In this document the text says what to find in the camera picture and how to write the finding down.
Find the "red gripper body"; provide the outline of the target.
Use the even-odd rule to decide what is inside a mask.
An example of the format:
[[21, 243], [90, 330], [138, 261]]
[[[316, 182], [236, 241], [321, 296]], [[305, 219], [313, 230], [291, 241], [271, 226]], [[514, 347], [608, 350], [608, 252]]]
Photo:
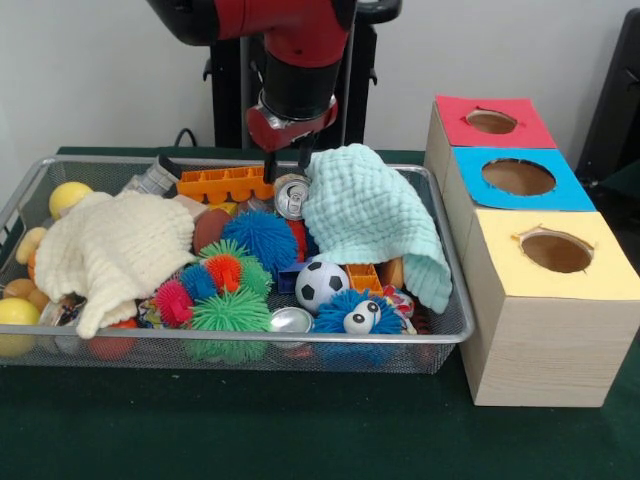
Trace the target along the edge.
[[336, 121], [337, 114], [335, 97], [330, 99], [329, 109], [325, 113], [311, 119], [281, 118], [258, 101], [247, 110], [246, 123], [253, 142], [263, 151], [273, 153], [328, 128]]

